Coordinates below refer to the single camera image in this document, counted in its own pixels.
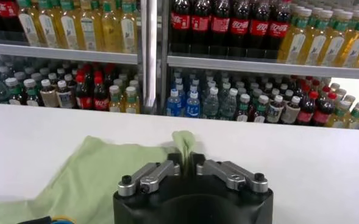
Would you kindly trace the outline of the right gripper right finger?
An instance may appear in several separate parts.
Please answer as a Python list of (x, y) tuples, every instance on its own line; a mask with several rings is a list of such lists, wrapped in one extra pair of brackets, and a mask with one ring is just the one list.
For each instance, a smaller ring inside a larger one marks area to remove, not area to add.
[(217, 162), (206, 159), (204, 154), (191, 152), (196, 175), (212, 175), (225, 183), (228, 189), (249, 189), (257, 194), (268, 191), (268, 180), (263, 173), (252, 173), (231, 161)]

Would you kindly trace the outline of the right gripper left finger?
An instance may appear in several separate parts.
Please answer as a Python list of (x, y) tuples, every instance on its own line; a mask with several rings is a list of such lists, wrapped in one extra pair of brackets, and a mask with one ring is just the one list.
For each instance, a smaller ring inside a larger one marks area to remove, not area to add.
[(169, 153), (164, 162), (147, 163), (132, 175), (124, 175), (118, 183), (117, 193), (131, 197), (137, 192), (151, 194), (159, 190), (160, 183), (168, 176), (181, 174), (182, 154)]

